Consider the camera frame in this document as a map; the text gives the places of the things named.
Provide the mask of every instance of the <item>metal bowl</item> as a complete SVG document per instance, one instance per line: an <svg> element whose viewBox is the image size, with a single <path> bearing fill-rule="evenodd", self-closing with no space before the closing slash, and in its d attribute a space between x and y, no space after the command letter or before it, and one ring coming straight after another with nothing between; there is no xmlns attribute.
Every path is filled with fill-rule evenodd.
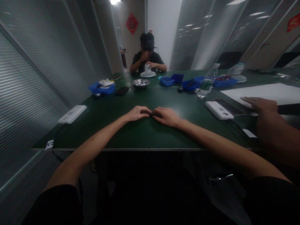
<svg viewBox="0 0 300 225"><path fill-rule="evenodd" d="M137 80L134 80L132 82L132 84L136 88L145 88L145 87L147 87L148 84L150 84L150 80L147 80L147 79L137 79Z"/></svg>

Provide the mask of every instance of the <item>forearm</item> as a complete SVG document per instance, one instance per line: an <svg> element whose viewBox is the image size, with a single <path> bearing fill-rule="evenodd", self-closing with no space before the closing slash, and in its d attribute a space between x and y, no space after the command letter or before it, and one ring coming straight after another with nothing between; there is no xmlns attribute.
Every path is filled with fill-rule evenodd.
<svg viewBox="0 0 300 225"><path fill-rule="evenodd" d="M168 70L166 64L157 64L157 69L159 69L160 71L163 71L163 72L166 72Z"/></svg>
<svg viewBox="0 0 300 225"><path fill-rule="evenodd" d="M272 176L289 181L271 163L224 137L186 120L180 121L176 127L205 145L214 154L230 163L249 179L258 176Z"/></svg>
<svg viewBox="0 0 300 225"><path fill-rule="evenodd" d="M82 170L102 151L113 135L126 123L124 116L120 117L90 137L60 164L44 191L62 184L76 186Z"/></svg>
<svg viewBox="0 0 300 225"><path fill-rule="evenodd" d="M268 153L277 161L300 168L300 131L276 112L261 112L257 133Z"/></svg>
<svg viewBox="0 0 300 225"><path fill-rule="evenodd" d="M130 73L136 72L138 70L138 68L140 67L141 63L142 63L142 61L141 61L141 59L139 59L135 64L132 64L129 69Z"/></svg>

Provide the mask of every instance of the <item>black phone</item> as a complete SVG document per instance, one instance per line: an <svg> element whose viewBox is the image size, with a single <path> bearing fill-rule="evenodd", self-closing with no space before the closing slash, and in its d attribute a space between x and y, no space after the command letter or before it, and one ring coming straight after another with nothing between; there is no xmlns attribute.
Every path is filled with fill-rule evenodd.
<svg viewBox="0 0 300 225"><path fill-rule="evenodd" d="M121 87L117 92L116 95L125 95L126 92L129 90L129 87Z"/></svg>
<svg viewBox="0 0 300 225"><path fill-rule="evenodd" d="M112 77L110 80L117 80L117 79L119 79L121 76L114 76L114 77Z"/></svg>
<svg viewBox="0 0 300 225"><path fill-rule="evenodd" d="M227 109L231 114L233 114L235 116L246 115L245 112L236 108L235 106L233 106L232 104L230 104L229 102L225 101L222 98L214 99L214 101L219 103L221 106L223 106L225 109Z"/></svg>

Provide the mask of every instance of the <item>small blue container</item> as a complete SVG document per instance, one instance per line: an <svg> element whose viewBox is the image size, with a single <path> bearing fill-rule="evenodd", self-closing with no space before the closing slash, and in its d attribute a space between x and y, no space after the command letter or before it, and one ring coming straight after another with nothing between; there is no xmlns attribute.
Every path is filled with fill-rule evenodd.
<svg viewBox="0 0 300 225"><path fill-rule="evenodd" d="M200 86L200 82L194 80L193 83L191 84L191 86L188 87L187 85L188 85L189 82L190 81L182 82L183 89L185 89L187 91L190 91L190 92L194 92Z"/></svg>
<svg viewBox="0 0 300 225"><path fill-rule="evenodd" d="M174 84L174 79L170 77L162 77L160 78L160 83L166 86L171 86Z"/></svg>
<svg viewBox="0 0 300 225"><path fill-rule="evenodd" d="M214 83L212 84L212 86L214 88L232 87L237 82L238 82L238 80L232 79L232 78L230 78L230 80L227 80L227 81L217 81L217 80L215 80Z"/></svg>
<svg viewBox="0 0 300 225"><path fill-rule="evenodd" d="M197 81L198 83L202 83L204 77L195 77L194 81Z"/></svg>
<svg viewBox="0 0 300 225"><path fill-rule="evenodd" d="M91 92L93 94L105 94L105 95L109 95L111 94L114 90L115 90L115 84L113 84L112 86L110 86L109 88L97 88L97 86L99 85L99 82L92 84L91 86L89 86L88 88L91 90Z"/></svg>
<svg viewBox="0 0 300 225"><path fill-rule="evenodd" d="M174 79L174 83L182 83L183 78L184 78L184 74L177 74L177 73L174 73L174 74L171 76L171 78Z"/></svg>

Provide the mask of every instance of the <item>red decoration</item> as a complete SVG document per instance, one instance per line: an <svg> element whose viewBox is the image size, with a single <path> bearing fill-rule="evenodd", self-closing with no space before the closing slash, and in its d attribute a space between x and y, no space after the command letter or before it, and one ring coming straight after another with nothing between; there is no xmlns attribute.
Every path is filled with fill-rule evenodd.
<svg viewBox="0 0 300 225"><path fill-rule="evenodd" d="M131 32L132 35L134 34L135 30L138 27L138 21L132 13L129 14L128 20L126 22L126 27Z"/></svg>
<svg viewBox="0 0 300 225"><path fill-rule="evenodd" d="M300 13L288 21L287 32L290 32L292 29L295 29L299 25L300 25Z"/></svg>

